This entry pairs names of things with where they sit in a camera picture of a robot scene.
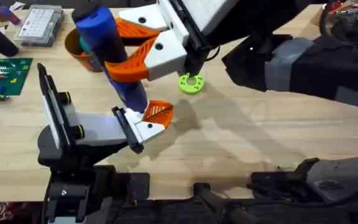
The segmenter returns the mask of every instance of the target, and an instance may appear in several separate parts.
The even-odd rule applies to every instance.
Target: wooden table
[[[278,32],[315,37],[318,28],[309,21],[319,7],[310,6]],[[113,106],[122,106],[103,73],[88,72],[65,51],[63,41],[74,28],[70,12],[52,48],[24,48],[17,56],[34,61],[21,96],[0,103],[0,201],[42,200],[47,185],[49,170],[37,162],[37,138],[47,125],[37,63],[46,66],[59,90],[71,93],[78,111],[111,114]],[[17,14],[24,17],[27,12]],[[12,38],[14,31],[8,28],[7,36]],[[223,46],[219,56],[238,43]],[[209,182],[220,194],[247,198],[251,193],[245,184],[253,171],[293,169],[311,157],[358,156],[358,108],[236,86],[220,57],[203,67],[206,86],[199,95],[182,94],[176,74],[144,82],[150,99],[175,105],[172,124],[141,155],[125,149],[101,164],[114,164],[121,172],[149,172],[150,198],[189,197],[194,182]]]

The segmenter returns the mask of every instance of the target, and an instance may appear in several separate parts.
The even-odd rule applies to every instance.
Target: blue bottle
[[[140,81],[116,82],[104,66],[104,62],[120,63],[127,60],[124,44],[110,10],[97,2],[89,2],[75,9],[71,16],[78,33],[103,65],[105,74],[121,100],[128,108],[143,113],[148,103],[143,84]]]

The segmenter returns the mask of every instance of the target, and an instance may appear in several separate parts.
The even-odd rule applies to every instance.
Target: green ring
[[[196,83],[194,85],[187,84],[187,79],[190,78],[190,74],[187,73],[186,75],[182,75],[179,77],[179,88],[182,92],[189,94],[189,95],[195,95],[203,90],[204,87],[204,78],[202,75],[198,74],[196,76],[193,76],[193,78],[196,79]]]

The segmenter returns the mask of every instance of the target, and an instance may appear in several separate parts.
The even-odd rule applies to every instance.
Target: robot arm
[[[123,66],[106,66],[119,82],[155,80],[172,72],[193,76],[200,72],[210,50],[251,34],[270,34],[307,5],[293,0],[158,0],[152,5],[124,10],[119,13],[122,21],[160,32],[156,39],[147,42],[148,47],[143,47],[148,51],[145,58],[137,60],[144,62],[140,66],[147,74],[122,78],[118,70],[123,71]]]

